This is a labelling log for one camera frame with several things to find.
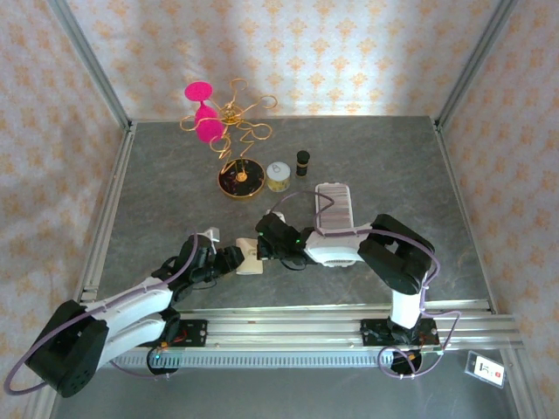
gold wire stand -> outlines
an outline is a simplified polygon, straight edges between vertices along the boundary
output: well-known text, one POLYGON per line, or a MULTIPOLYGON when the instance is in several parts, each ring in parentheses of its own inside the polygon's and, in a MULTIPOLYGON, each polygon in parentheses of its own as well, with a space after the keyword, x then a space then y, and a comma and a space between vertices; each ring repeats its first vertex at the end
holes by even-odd
MULTIPOLYGON (((238 92, 242 92, 248 87, 248 82, 245 79, 233 79, 229 84, 229 86, 231 86, 231 90, 233 92, 233 98, 231 101, 225 103, 225 105, 223 106, 219 106, 216 102, 210 99, 210 102, 217 109, 217 113, 219 115, 218 118, 202 118, 197 122, 197 124, 194 127, 187 128, 183 125, 183 123, 190 119, 194 120, 195 118, 195 115, 188 115, 181 119, 180 127, 183 131, 186 132, 195 131, 200 126, 200 124, 205 120, 219 120, 221 123, 225 125, 225 130, 222 137, 219 139, 215 139, 214 141, 211 141, 210 148, 212 151, 219 153, 219 160, 225 159, 225 164, 221 168, 221 170, 219 171, 219 175, 217 176, 217 181, 220 186, 220 189, 223 190, 223 192, 228 196, 239 198, 239 196, 234 196, 230 191, 228 192, 224 189, 222 184, 219 182, 220 176, 223 177, 226 173, 230 171, 231 168, 234 168, 235 170, 234 182, 236 183, 242 183, 247 181, 255 182, 256 180, 251 179, 251 176, 255 176, 256 173, 259 173, 259 171, 254 168, 249 173, 245 167, 245 163, 247 161, 252 161, 253 163, 256 163, 260 167, 263 174, 264 174, 264 169, 262 169, 262 166, 260 166, 260 164, 257 163, 256 161, 245 159, 245 153, 254 145, 256 140, 265 141, 268 138, 270 138, 273 133, 272 127, 270 127, 268 124, 265 123, 252 124, 251 122, 249 122, 244 118, 244 114, 247 111, 253 109, 254 107, 260 105, 261 103, 264 109, 273 109, 278 105, 278 100, 276 99, 275 96, 271 94, 266 94, 264 96, 260 96, 259 99, 249 107, 243 109, 236 103, 235 100, 237 99, 238 92), (240 89, 237 88, 237 84, 239 82, 244 83, 243 87, 240 89), (266 99, 271 99, 273 103, 269 106, 263 104, 263 101, 266 99), (234 160, 231 160, 232 151, 231 151, 231 132, 229 130, 230 127, 235 127, 240 131, 245 131, 245 133, 241 136, 241 138, 238 141, 247 145, 246 148, 238 155, 238 158, 234 160), (255 129, 258 129, 259 131, 266 130, 266 134, 258 135, 255 132, 255 129), (224 145, 221 149, 215 147, 215 145, 220 141, 224 141, 224 145)), ((264 177, 262 178, 262 184, 260 185, 260 187, 256 192, 258 192, 262 188, 262 186, 264 186, 265 181, 266 181, 266 176, 264 175, 264 177)), ((248 196, 253 196, 256 194, 256 192, 253 192, 248 196)))

cable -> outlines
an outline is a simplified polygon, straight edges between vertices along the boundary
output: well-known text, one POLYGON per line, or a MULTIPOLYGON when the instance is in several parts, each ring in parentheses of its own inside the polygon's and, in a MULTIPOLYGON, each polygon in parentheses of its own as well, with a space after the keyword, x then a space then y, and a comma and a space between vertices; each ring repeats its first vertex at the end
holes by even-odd
POLYGON ((152 359, 152 354, 154 351, 157 351, 155 353, 155 359, 158 360, 159 358, 161 358, 161 351, 165 351, 167 350, 172 344, 168 344, 167 342, 161 342, 159 345, 152 347, 151 349, 149 349, 148 351, 148 355, 146 356, 146 365, 148 366, 148 370, 151 374, 153 375, 167 375, 167 377, 169 378, 171 375, 174 375, 175 372, 178 370, 178 368, 165 368, 165 367, 161 367, 161 368, 156 368, 153 367, 151 365, 151 359, 152 359))
POLYGON ((102 311, 106 311, 109 308, 112 308, 112 307, 116 306, 117 304, 120 304, 122 301, 126 301, 128 299, 131 299, 132 297, 134 297, 138 294, 145 293, 145 292, 152 291, 152 290, 159 289, 159 288, 163 288, 164 286, 168 285, 169 283, 173 282, 175 279, 177 279, 178 277, 183 275, 183 273, 186 271, 186 269, 192 263, 192 259, 194 259, 194 256, 196 255, 196 251, 197 251, 197 247, 198 247, 198 234, 196 232, 194 232, 193 234, 194 234, 194 243, 192 245, 192 251, 190 252, 189 258, 187 259, 187 261, 183 265, 183 267, 175 275, 172 275, 171 277, 165 279, 160 284, 150 285, 150 286, 147 286, 145 288, 138 288, 138 289, 135 289, 133 291, 127 292, 127 293, 121 295, 120 297, 118 297, 117 299, 114 299, 113 301, 108 302, 105 306, 97 307, 97 308, 93 309, 91 312, 84 312, 84 313, 74 317, 73 319, 69 319, 66 323, 63 323, 62 325, 56 327, 55 329, 53 329, 52 331, 47 333, 45 336, 43 336, 41 339, 39 339, 37 342, 35 342, 33 344, 33 346, 31 346, 31 348, 19 359, 19 361, 16 362, 16 364, 10 370, 10 372, 6 376, 6 379, 3 382, 3 391, 5 391, 6 394, 8 394, 8 395, 28 395, 29 393, 40 390, 41 388, 46 386, 46 381, 43 381, 43 382, 39 383, 38 385, 36 385, 34 387, 25 388, 23 390, 13 390, 10 385, 11 385, 11 382, 13 381, 14 376, 16 375, 17 371, 19 371, 19 369, 25 364, 25 362, 27 360, 29 360, 33 356, 33 354, 35 352, 37 352, 37 350, 40 347, 42 347, 46 342, 48 342, 50 339, 55 337, 60 332, 66 330, 68 327, 73 326, 76 323, 78 323, 79 321, 85 319, 86 317, 94 316, 97 313, 100 313, 102 311))
POLYGON ((201 286, 199 288, 194 288, 192 287, 192 291, 204 291, 204 290, 209 290, 210 288, 213 288, 214 286, 217 285, 217 281, 215 279, 213 279, 213 283, 211 285, 207 285, 207 286, 201 286))
POLYGON ((186 338, 188 338, 188 336, 187 336, 187 334, 186 334, 186 331, 183 330, 183 335, 182 335, 182 336, 179 336, 178 338, 174 338, 173 341, 171 342, 171 346, 172 346, 174 343, 178 343, 178 342, 182 342, 183 340, 186 340, 186 338))
POLYGON ((413 361, 413 360, 415 360, 419 355, 420 355, 420 354, 414 354, 414 353, 412 353, 410 356, 407 356, 407 357, 403 357, 402 355, 400 355, 399 358, 394 357, 393 360, 392 360, 392 367, 394 367, 395 365, 402 365, 402 364, 404 364, 404 363, 407 362, 407 361, 413 361))
POLYGON ((427 373, 430 373, 433 369, 435 369, 435 367, 438 365, 438 363, 440 362, 440 360, 443 358, 443 355, 445 354, 446 348, 448 347, 448 345, 450 345, 452 334, 454 333, 454 330, 456 329, 456 325, 458 324, 458 322, 459 322, 459 320, 460 320, 460 317, 462 316, 462 312, 460 312, 460 311, 458 311, 458 310, 452 310, 452 311, 449 311, 449 312, 437 313, 437 314, 433 314, 433 313, 423 313, 423 315, 424 315, 425 317, 429 317, 429 318, 432 318, 432 319, 437 318, 437 317, 441 317, 441 316, 446 316, 446 315, 448 315, 448 314, 456 314, 456 319, 454 320, 454 323, 452 323, 451 330, 450 330, 450 332, 448 333, 448 336, 446 337, 445 343, 444 343, 443 346, 442 346, 443 353, 437 358, 437 360, 433 363, 433 365, 431 365, 430 367, 428 367, 426 370, 420 371, 420 372, 417 372, 417 371, 415 370, 415 368, 412 368, 412 369, 411 369, 411 371, 412 371, 412 374, 411 374, 411 375, 403 375, 403 374, 392 374, 392 373, 389 373, 388 370, 385 369, 385 368, 383 367, 383 365, 381 364, 381 358, 382 358, 382 356, 383 356, 384 351, 387 351, 387 350, 389 350, 389 349, 394 349, 394 348, 395 348, 395 349, 397 350, 397 352, 398 352, 399 354, 401 354, 402 356, 404 356, 404 357, 408 360, 408 362, 409 362, 410 364, 411 364, 411 360, 410 360, 410 358, 408 357, 407 354, 405 354, 404 352, 400 351, 400 350, 397 349, 396 347, 383 347, 383 348, 380 350, 380 352, 378 353, 378 356, 376 357, 376 362, 378 363, 378 367, 379 367, 380 370, 383 372, 383 374, 389 376, 390 378, 398 378, 398 380, 402 380, 402 379, 404 379, 404 378, 411 378, 411 379, 414 379, 414 378, 416 378, 416 377, 420 377, 420 376, 422 376, 422 375, 425 375, 425 374, 427 374, 427 373))
MULTIPOLYGON (((117 364, 114 361, 109 361, 108 363, 111 364, 116 369, 118 369, 119 371, 121 371, 122 373, 131 375, 134 378, 142 378, 144 380, 159 381, 159 375, 135 373, 134 371, 131 371, 129 369, 125 369, 125 368, 121 367, 119 364, 117 364)), ((172 375, 173 374, 166 374, 165 379, 168 380, 172 375)))
POLYGON ((305 268, 307 268, 307 264, 305 264, 305 266, 303 266, 301 269, 295 269, 292 268, 291 266, 289 266, 288 264, 286 264, 283 259, 280 259, 279 262, 281 264, 283 264, 284 268, 287 268, 289 271, 295 271, 295 272, 299 272, 299 271, 305 271, 305 268))
MULTIPOLYGON (((337 233, 329 233, 326 234, 326 237, 345 237, 345 236, 353 235, 353 234, 346 234, 345 236, 336 236, 336 234, 337 233)), ((431 261, 435 264, 435 269, 429 275, 427 275, 427 278, 425 279, 425 281, 423 281, 423 284, 421 285, 421 291, 420 291, 421 296, 419 299, 419 310, 423 312, 425 307, 425 293, 429 289, 429 284, 431 283, 431 281, 435 279, 435 277, 437 277, 438 273, 440 272, 440 262, 435 257, 435 254, 432 251, 430 251, 427 247, 419 243, 418 241, 413 240, 412 238, 409 238, 402 234, 393 233, 391 231, 385 231, 379 229, 366 229, 366 230, 358 230, 356 234, 378 234, 380 236, 392 237, 395 238, 396 240, 400 240, 402 242, 406 242, 407 244, 411 244, 417 247, 422 252, 424 252, 429 258, 431 258, 431 261)))
POLYGON ((320 229, 318 228, 318 216, 324 212, 325 210, 327 210, 328 208, 330 208, 332 205, 334 205, 335 201, 334 199, 332 199, 330 196, 326 196, 324 194, 321 194, 320 192, 314 192, 313 190, 298 190, 297 192, 293 192, 289 195, 284 196, 283 198, 281 198, 279 201, 277 201, 273 206, 272 209, 270 209, 270 212, 274 212, 276 210, 276 208, 278 208, 283 202, 287 201, 290 198, 293 198, 294 196, 300 195, 300 194, 309 194, 309 195, 314 195, 314 196, 319 196, 321 198, 327 199, 330 201, 330 203, 328 205, 326 205, 323 209, 321 209, 320 211, 318 211, 315 216, 314 216, 314 220, 313 220, 313 224, 314 224, 314 229, 321 234, 320 229))

metal frame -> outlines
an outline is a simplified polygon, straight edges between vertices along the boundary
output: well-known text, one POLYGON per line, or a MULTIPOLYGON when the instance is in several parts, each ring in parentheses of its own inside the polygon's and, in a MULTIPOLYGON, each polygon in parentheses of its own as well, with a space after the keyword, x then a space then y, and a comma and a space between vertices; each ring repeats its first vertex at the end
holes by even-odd
POLYGON ((483 258, 480 256, 480 241, 477 239, 477 237, 473 234, 472 231, 472 222, 470 220, 470 217, 466 211, 466 206, 464 204, 464 196, 462 195, 462 190, 459 188, 458 186, 458 182, 456 181, 456 176, 454 175, 454 166, 452 165, 452 161, 448 155, 448 150, 446 149, 446 143, 445 143, 445 138, 443 136, 442 130, 438 129, 437 125, 434 123, 434 129, 435 129, 435 136, 437 137, 437 142, 438 142, 438 147, 440 149, 441 154, 443 155, 443 160, 445 162, 446 165, 446 171, 450 177, 451 180, 451 185, 452 185, 452 189, 454 189, 454 195, 456 196, 456 199, 458 201, 458 206, 460 208, 460 212, 462 213, 462 218, 464 219, 464 224, 466 225, 466 229, 468 232, 468 236, 470 237, 470 240, 472 240, 473 243, 473 249, 475 250, 476 255, 478 255, 478 260, 480 261, 480 266, 481 266, 481 273, 483 274, 483 279, 486 283, 486 287, 487 287, 487 292, 489 293, 489 304, 491 305, 491 309, 493 310, 494 313, 498 313, 499 309, 497 307, 497 305, 495 304, 495 298, 494 298, 494 294, 493 294, 493 290, 491 288, 491 284, 489 284, 488 278, 489 278, 489 274, 487 273, 487 266, 485 264, 485 261, 483 260, 483 258))
POLYGON ((136 127, 137 125, 134 123, 130 130, 124 133, 121 146, 114 160, 110 182, 107 186, 105 199, 103 200, 103 208, 95 229, 95 237, 81 274, 82 293, 79 296, 79 301, 92 301, 97 297, 111 231, 113 230, 114 217, 116 216, 116 209, 121 198, 122 184, 124 183, 128 159, 130 158, 130 150, 134 143, 136 127))
POLYGON ((509 348, 501 350, 500 354, 507 369, 507 378, 519 417, 547 417, 526 350, 509 348))
MULTIPOLYGON (((432 301, 426 308, 462 312, 449 350, 523 348, 514 318, 491 314, 486 301, 432 301)), ((162 367, 374 367, 380 348, 363 345, 361 319, 389 315, 390 304, 182 312, 182 319, 208 320, 206 346, 171 347, 159 362, 162 367)), ((448 338, 455 319, 453 314, 436 319, 442 341, 448 338)), ((439 353, 440 347, 422 350, 439 353)), ((147 351, 137 347, 116 361, 123 367, 143 366, 147 351)))
MULTIPOLYGON (((96 285, 100 282, 102 266, 105 263, 107 254, 108 240, 113 228, 114 215, 121 196, 122 183, 126 173, 128 157, 134 140, 136 125, 130 130, 125 130, 122 135, 119 151, 114 159, 111 181, 107 185, 107 191, 103 199, 103 206, 99 219, 95 226, 95 238, 90 246, 86 265, 80 275, 80 281, 73 294, 73 299, 82 301, 96 295, 96 285)), ((48 419, 57 398, 57 393, 50 387, 42 388, 30 395, 29 402, 25 407, 23 418, 25 419, 48 419)))
POLYGON ((93 78, 93 82, 97 85, 100 93, 107 101, 107 105, 111 109, 115 119, 119 122, 122 129, 128 129, 130 127, 130 119, 126 115, 121 101, 114 92, 111 82, 103 71, 103 67, 95 57, 91 45, 87 42, 84 32, 79 27, 78 21, 73 15, 70 6, 68 6, 66 0, 48 0, 48 4, 59 19, 66 35, 72 41, 76 52, 81 57, 89 74, 93 78))
POLYGON ((456 85, 454 85, 451 94, 435 121, 439 129, 444 129, 450 121, 454 111, 466 95, 468 87, 472 84, 475 75, 481 68, 487 54, 497 40, 500 31, 507 23, 508 17, 517 3, 518 0, 501 0, 497 5, 494 14, 491 16, 491 19, 489 19, 487 27, 481 35, 480 41, 478 41, 473 49, 472 55, 468 59, 464 70, 462 70, 456 85))

small card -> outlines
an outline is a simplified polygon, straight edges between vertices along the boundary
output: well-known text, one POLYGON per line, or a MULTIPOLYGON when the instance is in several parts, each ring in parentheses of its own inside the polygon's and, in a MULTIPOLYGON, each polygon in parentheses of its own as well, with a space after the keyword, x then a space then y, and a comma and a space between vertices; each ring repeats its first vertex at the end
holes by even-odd
POLYGON ((470 351, 466 363, 466 373, 498 388, 505 385, 505 367, 485 356, 470 351))
POLYGON ((238 238, 236 245, 243 252, 245 260, 237 268, 238 275, 259 275, 264 272, 262 261, 257 259, 257 243, 255 238, 238 238))

gray table surface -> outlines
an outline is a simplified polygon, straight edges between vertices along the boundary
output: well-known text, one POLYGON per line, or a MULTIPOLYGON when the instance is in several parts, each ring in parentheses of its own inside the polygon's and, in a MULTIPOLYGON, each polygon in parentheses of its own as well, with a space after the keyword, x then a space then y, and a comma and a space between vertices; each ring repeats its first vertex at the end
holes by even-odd
MULTIPOLYGON (((482 352, 500 361, 498 351, 482 352)), ((517 418, 509 385, 465 374, 466 357, 451 351, 413 381, 378 368, 324 368, 190 369, 153 382, 103 368, 80 393, 59 397, 51 418, 517 418)))
MULTIPOLYGON (((487 299, 480 262, 468 236, 443 156, 427 117, 329 117, 266 120, 273 137, 247 157, 265 168, 295 167, 297 151, 311 154, 308 175, 292 176, 288 192, 344 182, 355 225, 388 213, 430 240, 442 272, 429 300, 487 299)), ((234 144, 238 152, 242 149, 234 144)), ((254 226, 282 197, 263 189, 247 201, 217 187, 217 155, 178 123, 140 123, 121 192, 99 297, 136 285, 175 256, 189 228, 220 229, 221 245, 256 237, 254 226)), ((280 209, 297 229, 311 226, 314 199, 298 196, 280 209)), ((264 274, 227 275, 208 291, 193 292, 178 308, 387 303, 390 290, 366 265, 309 266, 292 272, 278 261, 264 274)))

